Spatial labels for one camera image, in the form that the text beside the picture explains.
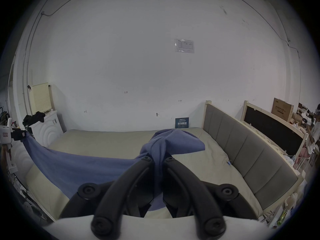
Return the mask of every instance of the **pegboard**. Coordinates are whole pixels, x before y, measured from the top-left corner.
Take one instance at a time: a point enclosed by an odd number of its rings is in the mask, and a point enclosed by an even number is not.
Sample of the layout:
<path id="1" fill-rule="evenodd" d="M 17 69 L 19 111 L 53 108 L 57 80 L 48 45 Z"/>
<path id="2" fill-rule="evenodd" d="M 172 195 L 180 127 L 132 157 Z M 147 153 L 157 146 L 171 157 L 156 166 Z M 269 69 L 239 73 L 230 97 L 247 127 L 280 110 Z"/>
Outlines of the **pegboard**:
<path id="1" fill-rule="evenodd" d="M 52 108 L 47 82 L 31 86 L 29 98 L 32 114 L 38 111 L 46 112 Z"/>

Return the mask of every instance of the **blue sign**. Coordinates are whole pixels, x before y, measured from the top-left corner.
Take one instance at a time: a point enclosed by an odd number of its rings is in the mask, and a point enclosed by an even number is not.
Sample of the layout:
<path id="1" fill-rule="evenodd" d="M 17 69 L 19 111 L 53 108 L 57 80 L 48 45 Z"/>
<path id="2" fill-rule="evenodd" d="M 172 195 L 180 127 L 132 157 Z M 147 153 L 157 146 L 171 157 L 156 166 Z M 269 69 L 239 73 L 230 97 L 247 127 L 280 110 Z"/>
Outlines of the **blue sign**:
<path id="1" fill-rule="evenodd" d="M 177 128 L 189 128 L 189 118 L 176 118 L 176 129 Z"/>

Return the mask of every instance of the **mattress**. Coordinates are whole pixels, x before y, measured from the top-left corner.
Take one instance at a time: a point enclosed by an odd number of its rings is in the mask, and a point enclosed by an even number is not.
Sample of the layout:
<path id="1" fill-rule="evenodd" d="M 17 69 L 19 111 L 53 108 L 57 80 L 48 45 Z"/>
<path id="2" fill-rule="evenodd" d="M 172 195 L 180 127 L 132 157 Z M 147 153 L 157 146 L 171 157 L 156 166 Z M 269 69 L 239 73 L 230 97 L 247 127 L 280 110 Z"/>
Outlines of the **mattress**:
<path id="1" fill-rule="evenodd" d="M 235 185 L 253 208 L 257 216 L 262 208 L 238 170 L 229 165 L 228 156 L 212 137 L 202 128 L 186 128 L 198 137 L 205 150 L 173 157 L 189 168 L 200 180 L 213 184 Z M 143 144 L 149 142 L 156 131 L 97 132 L 69 130 L 57 139 L 50 149 L 83 156 L 107 158 L 135 158 Z M 55 220 L 59 218 L 69 199 L 52 184 L 37 168 L 30 169 L 26 182 L 36 202 Z M 147 212 L 145 218 L 171 218 L 165 208 Z"/>

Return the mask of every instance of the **cardboard box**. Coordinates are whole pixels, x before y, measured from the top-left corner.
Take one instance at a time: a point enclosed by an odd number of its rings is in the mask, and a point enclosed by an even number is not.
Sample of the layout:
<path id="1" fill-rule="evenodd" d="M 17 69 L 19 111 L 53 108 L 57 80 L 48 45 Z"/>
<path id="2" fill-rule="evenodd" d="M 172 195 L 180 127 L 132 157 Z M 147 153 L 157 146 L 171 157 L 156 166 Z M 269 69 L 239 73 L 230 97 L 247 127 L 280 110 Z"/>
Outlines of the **cardboard box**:
<path id="1" fill-rule="evenodd" d="M 273 106 L 271 113 L 280 117 L 286 122 L 290 122 L 292 117 L 292 113 L 294 112 L 294 106 L 291 104 L 286 103 L 285 101 L 274 98 Z"/>
<path id="2" fill-rule="evenodd" d="M 296 121 L 299 123 L 299 125 L 302 124 L 302 116 L 301 116 L 301 115 L 296 114 L 296 113 L 292 113 L 292 118 L 293 118 L 294 120 L 296 120 Z"/>

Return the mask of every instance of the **black cloth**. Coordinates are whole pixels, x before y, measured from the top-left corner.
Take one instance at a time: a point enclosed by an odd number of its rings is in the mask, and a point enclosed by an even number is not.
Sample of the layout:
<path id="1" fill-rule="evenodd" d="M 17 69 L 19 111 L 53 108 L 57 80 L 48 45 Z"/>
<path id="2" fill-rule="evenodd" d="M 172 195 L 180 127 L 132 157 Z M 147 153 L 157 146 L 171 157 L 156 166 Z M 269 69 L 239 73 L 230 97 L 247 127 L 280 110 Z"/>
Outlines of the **black cloth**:
<path id="1" fill-rule="evenodd" d="M 30 125 L 33 125 L 35 124 L 36 122 L 40 121 L 40 122 L 44 122 L 45 121 L 45 116 L 46 114 L 45 113 L 42 113 L 42 112 L 36 112 L 34 115 L 26 115 L 25 118 L 23 119 L 23 122 L 22 124 L 24 126 L 30 126 Z"/>

